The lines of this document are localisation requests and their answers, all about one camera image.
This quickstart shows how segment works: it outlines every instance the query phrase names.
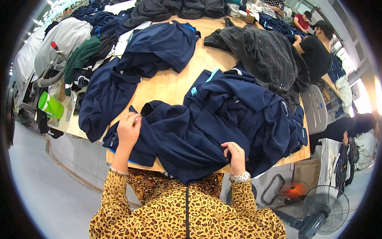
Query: navy blue garment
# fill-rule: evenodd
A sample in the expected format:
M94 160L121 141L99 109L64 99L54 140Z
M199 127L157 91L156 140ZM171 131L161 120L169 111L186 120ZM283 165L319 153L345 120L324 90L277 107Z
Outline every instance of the navy blue garment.
M115 57L103 67L96 69L87 85L81 105L78 124L90 142L97 141L110 122L127 106L133 96L137 83L114 80L112 68L119 58Z
M273 18L265 13L259 13L260 19L259 23L266 30L276 31L284 36L288 35L300 35L301 37L308 36L308 34L303 33L301 30L289 26L286 22L279 19Z
M301 148L299 124L283 99L255 84L254 76L242 65L225 73L219 70L206 82L210 76L207 70L201 73L185 95L184 106L152 101L143 107L132 162L151 167L158 156L170 175L189 184L229 163L220 146L227 141L244 149L249 158L246 170L252 177ZM194 87L197 93L192 96ZM114 125L103 139L103 146L114 151L118 146L116 128Z
M336 83L336 81L343 77L346 73L345 70L342 68L342 60L331 53L333 58L332 68L328 71L328 75L333 83Z
M196 41L201 36L189 23L172 22L134 31L119 64L113 68L114 73L136 81L171 67L180 73L194 55Z
M92 36L122 35L132 30L132 28L124 27L123 24L130 18L133 10L134 8L120 11L118 15L114 15L107 11L101 11L94 15L84 16L82 20L89 22L93 26L91 31Z
M72 17L77 18L80 21L84 21L83 17L85 17L86 15L97 13L99 11L103 11L104 9L105 9L105 7L102 6L101 4L98 4L96 2L92 2L87 6L79 7L77 10L75 10L72 13Z

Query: chair backrest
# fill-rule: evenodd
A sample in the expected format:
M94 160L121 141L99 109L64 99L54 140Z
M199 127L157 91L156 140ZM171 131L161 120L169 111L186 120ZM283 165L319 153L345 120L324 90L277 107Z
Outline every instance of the chair backrest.
M308 92L301 93L309 135L324 131L328 125L328 115L324 97L316 85Z

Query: standing fan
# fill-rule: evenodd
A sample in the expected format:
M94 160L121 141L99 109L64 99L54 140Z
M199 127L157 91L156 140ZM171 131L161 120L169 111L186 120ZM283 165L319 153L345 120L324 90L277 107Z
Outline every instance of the standing fan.
M349 215L349 200L338 188L321 185L308 192L304 200L302 221L282 211L277 216L298 230L298 239L311 239L317 233L328 235L335 232Z

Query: pile of clothes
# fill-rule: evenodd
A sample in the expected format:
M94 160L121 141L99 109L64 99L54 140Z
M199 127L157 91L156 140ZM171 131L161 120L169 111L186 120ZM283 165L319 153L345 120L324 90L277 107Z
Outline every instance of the pile of clothes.
M288 35L300 35L301 37L308 36L308 34L303 33L300 29L296 29L286 22L273 18L265 13L259 13L259 24L264 27L266 30L276 31L283 34L284 36Z
M99 67L89 79L78 122L88 139L95 142L103 135L125 109L142 77L151 78L169 68L180 73L200 37L190 24L177 21L135 31L121 59L115 57Z
M136 112L133 106L129 110ZM285 101L256 84L240 62L224 73L204 70L182 106L152 101L141 114L141 134L130 159L152 167L158 156L166 172L184 184L227 165L220 145L227 141L244 149L252 177L308 144L301 106L291 114ZM118 123L103 138L103 146L114 152L117 127Z
M309 69L287 38L278 32L251 25L236 27L226 19L226 28L205 37L204 45L232 52L257 84L282 96L294 114L299 93L309 89Z

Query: woman's hand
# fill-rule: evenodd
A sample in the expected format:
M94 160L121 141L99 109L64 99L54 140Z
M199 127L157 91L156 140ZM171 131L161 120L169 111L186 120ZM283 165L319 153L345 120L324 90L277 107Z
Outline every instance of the woman's hand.
M124 114L117 128L119 144L118 147L132 150L138 140L141 131L142 118L140 114L128 112Z
M236 176L245 172L245 153L235 142L226 142L221 144L226 147L224 156L227 157L228 151L231 153L231 175Z
M301 36L295 35L295 40L296 40L296 42L301 43L301 41L302 41Z

